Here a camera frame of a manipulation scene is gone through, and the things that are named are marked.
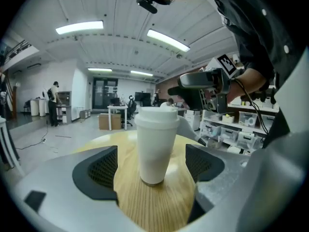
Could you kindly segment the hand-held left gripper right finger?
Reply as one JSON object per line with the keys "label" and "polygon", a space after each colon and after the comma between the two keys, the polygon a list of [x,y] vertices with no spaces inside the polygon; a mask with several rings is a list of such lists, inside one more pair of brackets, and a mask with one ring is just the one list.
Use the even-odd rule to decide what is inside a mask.
{"label": "hand-held left gripper right finger", "polygon": [[187,224],[179,232],[239,232],[239,216],[247,198],[240,179],[249,156],[185,146],[185,164],[195,182]]}

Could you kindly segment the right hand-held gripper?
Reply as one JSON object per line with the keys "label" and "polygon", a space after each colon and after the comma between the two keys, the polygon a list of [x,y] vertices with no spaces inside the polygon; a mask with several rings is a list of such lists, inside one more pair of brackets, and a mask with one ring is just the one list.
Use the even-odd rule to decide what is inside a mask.
{"label": "right hand-held gripper", "polygon": [[181,75],[178,79],[180,87],[169,88],[168,94],[181,97],[191,110],[204,109],[223,114],[227,110],[232,79],[237,73],[233,61],[223,54],[212,58],[199,72]]}

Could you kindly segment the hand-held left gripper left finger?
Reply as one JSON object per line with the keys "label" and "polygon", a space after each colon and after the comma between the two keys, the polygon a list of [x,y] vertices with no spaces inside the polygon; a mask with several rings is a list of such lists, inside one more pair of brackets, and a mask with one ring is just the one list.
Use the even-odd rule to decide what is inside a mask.
{"label": "hand-held left gripper left finger", "polygon": [[121,210],[113,189],[117,146],[46,161],[13,189],[13,198],[38,232],[144,232]]}

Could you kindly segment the white cylindrical container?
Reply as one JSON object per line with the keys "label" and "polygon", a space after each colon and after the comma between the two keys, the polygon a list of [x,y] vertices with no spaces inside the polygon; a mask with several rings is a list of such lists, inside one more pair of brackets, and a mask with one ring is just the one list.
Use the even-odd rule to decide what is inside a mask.
{"label": "white cylindrical container", "polygon": [[169,130],[179,127],[178,110],[171,107],[140,107],[135,124],[153,130]]}
{"label": "white cylindrical container", "polygon": [[176,128],[157,130],[137,127],[140,178],[144,183],[154,186],[164,180],[176,132]]}

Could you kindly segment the person's right forearm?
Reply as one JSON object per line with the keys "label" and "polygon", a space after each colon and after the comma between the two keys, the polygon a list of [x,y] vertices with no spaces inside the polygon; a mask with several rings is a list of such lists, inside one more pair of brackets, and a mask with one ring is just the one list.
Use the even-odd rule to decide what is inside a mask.
{"label": "person's right forearm", "polygon": [[[247,69],[236,79],[241,82],[243,88],[247,91],[248,94],[258,91],[267,82],[267,79],[254,69]],[[241,88],[235,80],[232,81],[229,93],[226,96],[227,103],[230,103],[237,97],[245,95],[243,88]]]}

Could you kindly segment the grey shell chair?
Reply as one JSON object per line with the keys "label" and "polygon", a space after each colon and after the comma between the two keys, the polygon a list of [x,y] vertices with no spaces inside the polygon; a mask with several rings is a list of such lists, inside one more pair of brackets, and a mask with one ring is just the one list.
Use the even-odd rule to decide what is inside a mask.
{"label": "grey shell chair", "polygon": [[180,124],[177,128],[177,135],[186,137],[206,146],[206,143],[193,131],[189,122],[184,117],[178,116],[178,119],[180,120]]}

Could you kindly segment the black monitor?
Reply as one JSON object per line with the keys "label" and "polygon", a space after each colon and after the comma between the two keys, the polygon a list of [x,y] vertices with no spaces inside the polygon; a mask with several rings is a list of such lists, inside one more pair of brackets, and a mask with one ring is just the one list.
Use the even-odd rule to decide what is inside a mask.
{"label": "black monitor", "polygon": [[144,100],[150,100],[150,99],[151,99],[151,93],[135,92],[135,101],[136,102],[142,102]]}

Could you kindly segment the row of clear storage bins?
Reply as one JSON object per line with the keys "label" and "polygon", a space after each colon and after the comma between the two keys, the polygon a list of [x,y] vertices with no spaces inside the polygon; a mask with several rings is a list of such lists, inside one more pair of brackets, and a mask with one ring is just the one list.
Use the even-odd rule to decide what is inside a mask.
{"label": "row of clear storage bins", "polygon": [[251,153],[263,147],[275,117],[261,114],[261,119],[256,113],[244,111],[218,114],[204,110],[200,137],[219,138],[225,144]]}

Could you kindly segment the white shelving rack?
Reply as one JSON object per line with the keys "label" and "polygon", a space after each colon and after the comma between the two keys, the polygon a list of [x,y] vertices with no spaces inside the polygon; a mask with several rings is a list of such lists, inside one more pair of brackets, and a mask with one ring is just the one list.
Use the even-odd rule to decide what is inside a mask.
{"label": "white shelving rack", "polygon": [[263,147],[267,132],[274,122],[279,107],[269,102],[256,100],[262,122],[248,101],[234,99],[228,105],[228,111],[218,114],[204,110],[202,112],[199,136],[204,141],[222,143],[225,148],[236,147],[239,153],[251,154]]}

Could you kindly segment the round wooden table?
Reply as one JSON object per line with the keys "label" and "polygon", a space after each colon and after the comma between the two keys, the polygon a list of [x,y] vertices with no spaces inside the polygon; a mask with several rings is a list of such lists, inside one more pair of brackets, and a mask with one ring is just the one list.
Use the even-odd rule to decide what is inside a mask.
{"label": "round wooden table", "polygon": [[118,147],[118,169],[113,187],[120,209],[136,225],[149,232],[173,232],[187,224],[196,184],[185,164],[185,146],[194,140],[177,135],[164,181],[150,187],[139,173],[137,133],[134,130],[103,135],[77,149],[88,151],[104,146]]}

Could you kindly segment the black office chair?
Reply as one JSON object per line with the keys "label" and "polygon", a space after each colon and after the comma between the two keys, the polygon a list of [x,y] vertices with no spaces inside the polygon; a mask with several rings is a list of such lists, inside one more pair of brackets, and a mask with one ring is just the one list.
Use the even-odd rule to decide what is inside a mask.
{"label": "black office chair", "polygon": [[[133,126],[131,122],[129,122],[131,119],[134,118],[134,113],[136,111],[137,104],[134,100],[134,97],[132,95],[129,96],[129,102],[127,104],[127,121],[126,124]],[[125,128],[125,111],[121,111],[121,127]]]}

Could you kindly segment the grey cabinet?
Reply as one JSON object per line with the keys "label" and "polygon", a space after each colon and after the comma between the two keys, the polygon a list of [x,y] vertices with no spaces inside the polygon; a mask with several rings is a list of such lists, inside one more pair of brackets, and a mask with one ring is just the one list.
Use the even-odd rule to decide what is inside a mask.
{"label": "grey cabinet", "polygon": [[57,119],[62,124],[72,122],[71,118],[71,91],[62,91],[58,93],[61,103],[57,103]]}

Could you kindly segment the white round stand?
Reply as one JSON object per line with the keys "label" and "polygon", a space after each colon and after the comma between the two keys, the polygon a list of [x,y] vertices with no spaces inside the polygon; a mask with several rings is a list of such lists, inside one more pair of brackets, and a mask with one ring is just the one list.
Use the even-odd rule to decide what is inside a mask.
{"label": "white round stand", "polygon": [[46,116],[47,100],[45,99],[34,99],[30,100],[30,113],[31,116]]}

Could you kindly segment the small white desk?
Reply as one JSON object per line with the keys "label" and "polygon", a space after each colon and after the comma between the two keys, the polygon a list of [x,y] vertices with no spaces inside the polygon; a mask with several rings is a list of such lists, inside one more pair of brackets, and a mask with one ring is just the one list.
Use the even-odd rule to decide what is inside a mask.
{"label": "small white desk", "polygon": [[125,111],[125,130],[127,130],[127,109],[128,109],[128,106],[127,105],[124,105],[124,106],[109,105],[109,106],[107,106],[107,108],[108,108],[109,131],[112,130],[111,110],[124,110]]}

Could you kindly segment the black double door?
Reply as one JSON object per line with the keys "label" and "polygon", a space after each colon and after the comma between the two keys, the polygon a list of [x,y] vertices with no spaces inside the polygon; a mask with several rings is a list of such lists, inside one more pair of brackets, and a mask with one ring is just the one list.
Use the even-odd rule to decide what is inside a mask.
{"label": "black double door", "polygon": [[106,110],[111,99],[116,98],[118,79],[95,77],[93,80],[92,109]]}

